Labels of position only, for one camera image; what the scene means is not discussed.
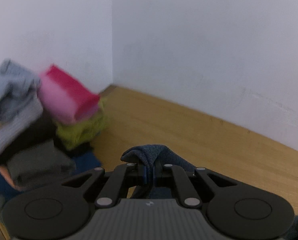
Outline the royal blue folded garment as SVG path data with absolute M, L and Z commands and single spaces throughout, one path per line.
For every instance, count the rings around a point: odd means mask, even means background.
M 76 170 L 73 172 L 73 175 L 80 174 L 82 172 L 86 172 L 92 168 L 100 167 L 100 161 L 94 156 L 92 152 L 86 153 L 80 157 L 73 158 L 73 161 L 76 164 Z M 0 174 L 0 194 L 7 196 L 16 196 L 20 194 L 21 191 L 18 191 L 12 188 L 5 178 Z

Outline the dark blue pants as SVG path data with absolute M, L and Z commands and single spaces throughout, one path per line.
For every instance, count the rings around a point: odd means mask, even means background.
M 134 189 L 132 198 L 140 199 L 170 199 L 171 189 L 168 186 L 155 187 L 154 179 L 157 175 L 156 169 L 165 164 L 182 167 L 186 172 L 193 172 L 195 166 L 175 154 L 165 145 L 141 145 L 126 150 L 121 158 L 126 163 L 136 163 L 146 167 L 146 184 L 139 185 Z

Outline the light grey folded garment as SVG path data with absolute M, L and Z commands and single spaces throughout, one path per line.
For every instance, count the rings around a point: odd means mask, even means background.
M 40 77 L 10 59 L 0 64 L 0 154 L 43 112 Z

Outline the green folded garment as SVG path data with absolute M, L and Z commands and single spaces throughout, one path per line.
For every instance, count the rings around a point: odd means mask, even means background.
M 85 142 L 91 142 L 108 125 L 108 116 L 105 114 L 106 99 L 100 99 L 99 109 L 87 120 L 72 125 L 65 125 L 55 121 L 56 136 L 59 137 L 66 150 L 70 151 Z

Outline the pink folded garment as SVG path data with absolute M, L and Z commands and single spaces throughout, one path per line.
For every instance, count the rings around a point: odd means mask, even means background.
M 38 98 L 46 110 L 62 124 L 87 120 L 99 110 L 99 94 L 94 94 L 67 72 L 51 65 L 39 74 Z

